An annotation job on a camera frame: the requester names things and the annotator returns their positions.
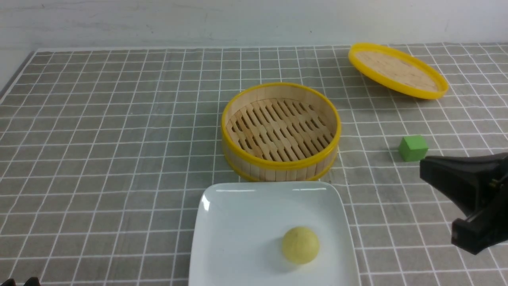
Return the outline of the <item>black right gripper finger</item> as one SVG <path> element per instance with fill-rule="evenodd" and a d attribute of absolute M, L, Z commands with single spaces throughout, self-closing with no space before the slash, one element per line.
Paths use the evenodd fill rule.
<path fill-rule="evenodd" d="M 483 250 L 507 241 L 507 187 L 500 187 L 489 197 L 477 191 L 472 211 L 466 219 L 452 223 L 451 242 L 477 255 Z"/>

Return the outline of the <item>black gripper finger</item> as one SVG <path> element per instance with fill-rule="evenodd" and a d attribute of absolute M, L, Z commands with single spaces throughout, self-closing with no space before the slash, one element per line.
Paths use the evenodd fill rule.
<path fill-rule="evenodd" d="M 419 162 L 419 175 L 469 216 L 507 197 L 507 157 L 427 156 Z"/>

